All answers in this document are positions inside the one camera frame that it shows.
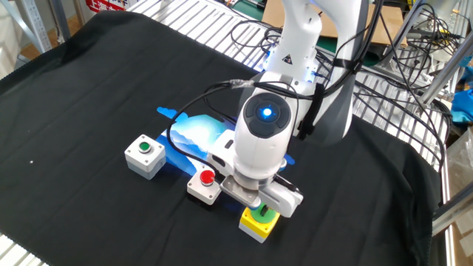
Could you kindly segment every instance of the blue plastic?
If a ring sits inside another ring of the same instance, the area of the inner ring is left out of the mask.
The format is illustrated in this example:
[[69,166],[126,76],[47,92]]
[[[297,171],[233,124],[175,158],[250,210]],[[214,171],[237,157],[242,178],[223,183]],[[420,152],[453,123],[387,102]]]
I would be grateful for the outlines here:
[[473,121],[473,89],[457,92],[452,101],[453,123]]

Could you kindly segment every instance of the green button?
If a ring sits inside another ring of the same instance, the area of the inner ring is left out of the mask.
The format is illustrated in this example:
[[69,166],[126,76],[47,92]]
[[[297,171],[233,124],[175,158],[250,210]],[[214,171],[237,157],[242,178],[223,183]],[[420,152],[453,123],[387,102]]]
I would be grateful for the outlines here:
[[148,152],[148,151],[149,151],[149,148],[151,148],[151,146],[149,145],[149,143],[147,143],[147,142],[142,142],[142,143],[140,143],[140,150],[141,150],[141,152]]

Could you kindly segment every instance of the cardboard box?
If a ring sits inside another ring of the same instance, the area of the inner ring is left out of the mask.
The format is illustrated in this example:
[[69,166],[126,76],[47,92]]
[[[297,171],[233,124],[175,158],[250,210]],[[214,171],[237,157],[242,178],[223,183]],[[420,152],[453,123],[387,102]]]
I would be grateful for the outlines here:
[[[317,13],[320,12],[320,9],[315,5],[313,5],[313,8],[317,11]],[[374,9],[375,5],[371,4],[368,11],[367,25],[371,22],[371,16]],[[381,13],[383,14],[391,38],[394,38],[403,24],[401,9],[399,7],[383,7],[381,9]],[[323,13],[321,14],[320,18],[322,20],[322,32],[320,35],[324,37],[337,38],[335,24],[330,20],[330,18]],[[275,27],[282,27],[282,25],[284,25],[284,19],[285,14],[282,1],[268,0],[265,8],[265,14],[263,15],[263,21]],[[389,39],[381,20],[378,21],[378,25],[375,28],[375,35],[372,38],[372,42],[374,44],[389,45]],[[402,41],[401,46],[407,46],[405,39]]]

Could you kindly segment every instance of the blue led light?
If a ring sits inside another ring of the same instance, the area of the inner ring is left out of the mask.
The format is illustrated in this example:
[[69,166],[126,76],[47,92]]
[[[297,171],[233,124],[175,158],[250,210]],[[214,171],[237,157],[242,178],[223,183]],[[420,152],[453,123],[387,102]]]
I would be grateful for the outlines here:
[[272,108],[271,108],[271,105],[270,105],[270,106],[268,106],[268,107],[261,108],[261,109],[259,110],[259,115],[261,116],[261,118],[262,118],[263,120],[268,120],[268,119],[271,120],[271,118],[272,118],[273,116],[275,116],[276,113],[273,112],[273,110],[272,110]]
[[269,108],[264,108],[264,109],[263,109],[263,115],[264,115],[265,117],[270,116],[272,113],[273,113],[273,111],[271,111],[271,109],[269,109]]

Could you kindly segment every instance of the red label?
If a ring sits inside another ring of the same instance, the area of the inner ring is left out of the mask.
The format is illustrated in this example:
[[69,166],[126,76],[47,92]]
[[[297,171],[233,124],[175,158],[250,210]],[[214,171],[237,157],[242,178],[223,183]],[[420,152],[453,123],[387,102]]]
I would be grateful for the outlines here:
[[110,3],[110,0],[86,0],[86,5],[95,13],[102,10],[125,10],[123,7]]

